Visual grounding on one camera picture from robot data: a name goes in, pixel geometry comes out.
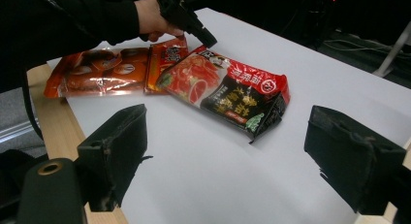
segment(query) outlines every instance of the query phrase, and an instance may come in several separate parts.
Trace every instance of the red snack bag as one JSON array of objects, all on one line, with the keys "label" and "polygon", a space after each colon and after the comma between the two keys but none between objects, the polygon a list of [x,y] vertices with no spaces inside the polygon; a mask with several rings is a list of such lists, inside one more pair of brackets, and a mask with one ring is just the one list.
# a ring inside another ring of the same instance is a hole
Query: red snack bag
[{"label": "red snack bag", "polygon": [[174,38],[164,43],[151,45],[144,93],[167,93],[156,85],[156,81],[165,69],[173,66],[178,60],[184,58],[187,54],[188,47],[185,37]]},{"label": "red snack bag", "polygon": [[141,90],[148,48],[89,50],[63,57],[47,81],[49,98]]},{"label": "red snack bag", "polygon": [[281,121],[290,102],[287,78],[201,46],[163,72],[157,85],[234,124],[254,142]]}]

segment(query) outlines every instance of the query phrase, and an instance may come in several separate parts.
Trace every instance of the black cable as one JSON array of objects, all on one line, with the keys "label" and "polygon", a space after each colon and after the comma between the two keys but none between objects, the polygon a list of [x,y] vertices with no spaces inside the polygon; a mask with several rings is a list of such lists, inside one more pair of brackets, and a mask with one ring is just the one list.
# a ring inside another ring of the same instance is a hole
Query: black cable
[{"label": "black cable", "polygon": [[33,107],[31,106],[30,90],[28,88],[28,78],[27,78],[26,70],[21,70],[21,89],[23,91],[24,107],[26,109],[28,120],[30,121],[36,134],[42,140],[43,139],[42,130],[37,124],[36,118],[34,117]]}]

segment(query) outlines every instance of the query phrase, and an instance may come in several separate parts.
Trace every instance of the hand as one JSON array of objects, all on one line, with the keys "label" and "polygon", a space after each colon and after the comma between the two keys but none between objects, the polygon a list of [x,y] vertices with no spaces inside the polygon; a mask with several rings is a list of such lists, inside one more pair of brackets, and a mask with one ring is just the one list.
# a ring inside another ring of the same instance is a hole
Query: hand
[{"label": "hand", "polygon": [[134,2],[139,14],[140,34],[147,34],[150,42],[156,42],[165,33],[181,36],[184,32],[167,22],[160,15],[157,0],[139,0]]}]

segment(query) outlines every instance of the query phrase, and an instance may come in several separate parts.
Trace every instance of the orange snack bag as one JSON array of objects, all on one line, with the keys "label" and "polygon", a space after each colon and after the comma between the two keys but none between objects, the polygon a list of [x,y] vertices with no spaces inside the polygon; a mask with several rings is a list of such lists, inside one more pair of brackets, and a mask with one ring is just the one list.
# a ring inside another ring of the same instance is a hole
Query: orange snack bag
[{"label": "orange snack bag", "polygon": [[165,90],[156,85],[158,78],[164,70],[173,66],[187,54],[188,47],[185,37],[151,45],[144,93],[166,94],[167,92]]},{"label": "orange snack bag", "polygon": [[63,57],[47,81],[48,98],[142,90],[148,48],[89,50]]}]

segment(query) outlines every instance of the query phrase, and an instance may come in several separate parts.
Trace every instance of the food package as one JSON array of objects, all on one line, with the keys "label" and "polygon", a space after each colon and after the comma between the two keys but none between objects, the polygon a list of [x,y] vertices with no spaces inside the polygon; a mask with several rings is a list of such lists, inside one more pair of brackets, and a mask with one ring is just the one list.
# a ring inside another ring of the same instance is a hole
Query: food package
[{"label": "food package", "polygon": [[174,38],[167,42],[150,46],[147,73],[145,79],[145,94],[167,94],[166,91],[156,85],[161,73],[173,66],[178,60],[188,54],[185,37]]},{"label": "food package", "polygon": [[49,98],[142,90],[148,48],[88,50],[63,57],[47,81]]},{"label": "food package", "polygon": [[245,65],[204,46],[165,70],[157,85],[232,123],[251,143],[281,121],[290,102],[286,76]]}]

